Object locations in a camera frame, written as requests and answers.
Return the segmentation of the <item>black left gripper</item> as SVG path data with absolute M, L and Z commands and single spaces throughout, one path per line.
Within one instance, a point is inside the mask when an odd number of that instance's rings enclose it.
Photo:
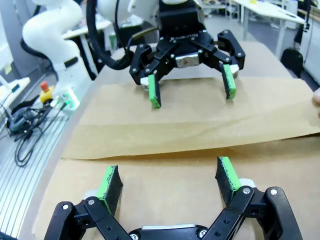
M 162 106 L 159 81 L 173 68 L 186 68 L 205 64 L 222 75 L 226 98 L 236 96 L 236 83 L 232 66 L 242 70 L 246 54 L 230 30 L 217 35 L 217 41 L 201 29 L 197 33 L 160 40 L 155 51 L 148 44 L 139 45 L 133 55 L 129 73 L 137 85 L 148 90 L 154 109 Z

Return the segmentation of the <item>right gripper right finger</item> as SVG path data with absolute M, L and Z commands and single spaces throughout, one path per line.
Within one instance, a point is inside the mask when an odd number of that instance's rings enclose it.
M 298 240 L 300 228 L 281 187 L 264 192 L 250 179 L 240 179 L 227 156 L 217 157 L 215 179 L 225 208 L 208 229 L 210 240 L 233 239 L 246 218 L 256 219 L 266 240 Z

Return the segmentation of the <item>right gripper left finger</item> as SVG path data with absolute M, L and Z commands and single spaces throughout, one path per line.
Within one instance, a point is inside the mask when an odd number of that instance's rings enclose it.
M 129 234 L 115 219 L 122 187 L 118 166 L 109 166 L 95 195 L 77 205 L 70 201 L 56 205 L 44 238 L 81 240 L 87 229 L 96 228 L 105 240 L 129 240 Z

